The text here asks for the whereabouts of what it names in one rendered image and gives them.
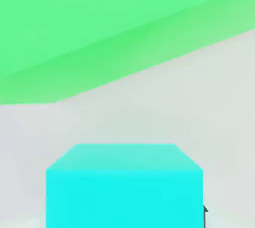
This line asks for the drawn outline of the large green box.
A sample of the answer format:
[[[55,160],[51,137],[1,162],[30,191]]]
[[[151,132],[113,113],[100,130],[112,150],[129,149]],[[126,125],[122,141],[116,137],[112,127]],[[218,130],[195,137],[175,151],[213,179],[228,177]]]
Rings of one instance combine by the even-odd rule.
[[[255,28],[255,0],[0,0],[0,105],[52,103]]]

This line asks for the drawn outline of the small cyan cube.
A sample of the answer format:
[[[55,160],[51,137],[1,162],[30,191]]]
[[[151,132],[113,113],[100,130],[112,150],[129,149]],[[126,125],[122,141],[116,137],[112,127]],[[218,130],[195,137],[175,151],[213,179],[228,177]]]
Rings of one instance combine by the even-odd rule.
[[[77,144],[46,170],[46,228],[204,228],[203,170],[173,144]]]

